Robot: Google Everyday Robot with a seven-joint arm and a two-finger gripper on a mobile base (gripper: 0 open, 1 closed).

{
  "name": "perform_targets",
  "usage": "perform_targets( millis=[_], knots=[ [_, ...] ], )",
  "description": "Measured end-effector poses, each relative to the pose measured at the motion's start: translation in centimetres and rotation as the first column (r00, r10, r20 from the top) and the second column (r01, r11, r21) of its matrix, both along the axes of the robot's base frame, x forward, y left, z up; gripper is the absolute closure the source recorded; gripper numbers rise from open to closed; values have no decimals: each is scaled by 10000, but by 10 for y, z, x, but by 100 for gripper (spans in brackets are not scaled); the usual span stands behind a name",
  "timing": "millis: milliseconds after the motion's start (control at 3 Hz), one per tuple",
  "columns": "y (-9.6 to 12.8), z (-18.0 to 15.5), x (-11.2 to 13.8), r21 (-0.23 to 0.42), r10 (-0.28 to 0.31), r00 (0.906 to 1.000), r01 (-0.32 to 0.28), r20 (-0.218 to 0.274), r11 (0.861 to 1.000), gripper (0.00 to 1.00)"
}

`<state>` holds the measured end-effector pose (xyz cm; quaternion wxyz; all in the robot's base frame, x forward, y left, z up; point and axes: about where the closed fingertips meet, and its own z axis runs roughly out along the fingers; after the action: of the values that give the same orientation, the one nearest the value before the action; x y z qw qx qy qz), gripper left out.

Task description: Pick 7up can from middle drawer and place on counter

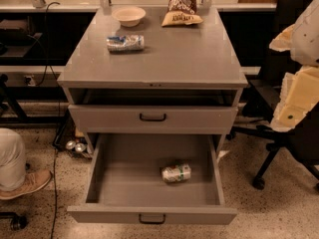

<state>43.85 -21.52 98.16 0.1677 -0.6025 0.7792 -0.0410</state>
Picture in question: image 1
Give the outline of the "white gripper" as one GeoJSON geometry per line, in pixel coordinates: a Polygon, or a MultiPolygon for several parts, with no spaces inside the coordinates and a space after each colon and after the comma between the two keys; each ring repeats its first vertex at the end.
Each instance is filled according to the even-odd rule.
{"type": "Polygon", "coordinates": [[[294,129],[319,102],[319,0],[312,0],[298,17],[269,44],[271,50],[289,51],[292,36],[292,59],[302,66],[286,73],[270,127],[287,132],[294,129]]]}

